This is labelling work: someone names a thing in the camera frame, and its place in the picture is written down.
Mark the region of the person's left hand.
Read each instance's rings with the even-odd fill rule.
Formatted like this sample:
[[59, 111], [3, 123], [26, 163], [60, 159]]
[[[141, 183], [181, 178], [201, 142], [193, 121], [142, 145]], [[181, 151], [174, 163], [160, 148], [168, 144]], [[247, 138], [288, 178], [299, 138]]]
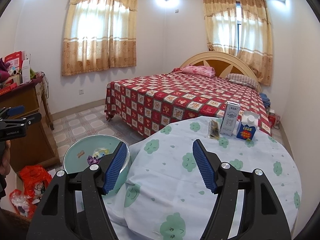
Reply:
[[11, 142], [10, 140], [5, 142], [5, 148], [2, 155], [2, 161], [1, 161], [1, 175], [7, 176], [10, 173], [10, 147]]

